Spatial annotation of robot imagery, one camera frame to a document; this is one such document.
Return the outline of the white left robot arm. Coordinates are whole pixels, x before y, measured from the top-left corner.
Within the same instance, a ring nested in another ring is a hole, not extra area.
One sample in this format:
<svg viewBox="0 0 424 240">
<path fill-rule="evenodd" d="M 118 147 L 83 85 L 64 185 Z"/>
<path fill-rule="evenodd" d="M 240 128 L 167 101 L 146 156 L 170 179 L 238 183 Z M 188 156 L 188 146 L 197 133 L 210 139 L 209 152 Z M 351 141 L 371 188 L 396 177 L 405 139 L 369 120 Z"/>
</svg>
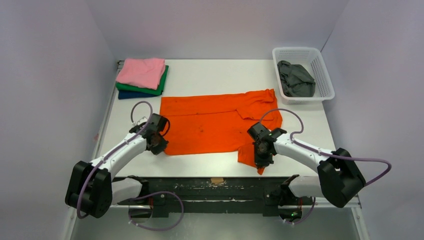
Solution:
<svg viewBox="0 0 424 240">
<path fill-rule="evenodd" d="M 65 194 L 65 204 L 75 208 L 80 218 L 102 217 L 119 202 L 131 199 L 138 205 L 146 203 L 149 191 L 139 177 L 114 181 L 117 173 L 143 152 L 158 155 L 165 151 L 165 135 L 171 122 L 164 116 L 152 114 L 135 124 L 113 149 L 90 162 L 79 161 L 72 169 Z"/>
</svg>

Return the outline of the orange t shirt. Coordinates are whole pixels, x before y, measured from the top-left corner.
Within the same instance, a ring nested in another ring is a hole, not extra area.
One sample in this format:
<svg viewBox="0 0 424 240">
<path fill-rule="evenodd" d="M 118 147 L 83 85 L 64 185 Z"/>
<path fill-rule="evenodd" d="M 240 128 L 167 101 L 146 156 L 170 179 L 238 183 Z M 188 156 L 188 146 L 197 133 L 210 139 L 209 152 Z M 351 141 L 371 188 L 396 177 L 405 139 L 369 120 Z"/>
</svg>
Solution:
<svg viewBox="0 0 424 240">
<path fill-rule="evenodd" d="M 236 94 L 162 97 L 159 114 L 170 121 L 169 156 L 237 152 L 239 163 L 255 167 L 248 129 L 261 122 L 280 128 L 283 118 L 273 89 Z"/>
</svg>

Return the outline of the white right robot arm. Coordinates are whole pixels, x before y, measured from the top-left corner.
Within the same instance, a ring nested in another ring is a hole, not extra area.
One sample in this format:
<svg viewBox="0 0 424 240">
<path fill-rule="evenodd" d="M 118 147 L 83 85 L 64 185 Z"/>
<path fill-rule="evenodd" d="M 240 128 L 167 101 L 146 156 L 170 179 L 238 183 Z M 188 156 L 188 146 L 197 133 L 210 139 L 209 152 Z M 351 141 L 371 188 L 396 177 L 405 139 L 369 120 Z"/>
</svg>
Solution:
<svg viewBox="0 0 424 240">
<path fill-rule="evenodd" d="M 281 128 L 267 129 L 260 122 L 247 133 L 253 139 L 253 160 L 257 168 L 274 163 L 276 155 L 285 156 L 313 170 L 316 176 L 295 174 L 280 185 L 279 205 L 292 204 L 302 197 L 325 198 L 337 208 L 343 208 L 360 190 L 366 180 L 350 153 L 339 148 L 325 150 L 297 141 Z"/>
</svg>

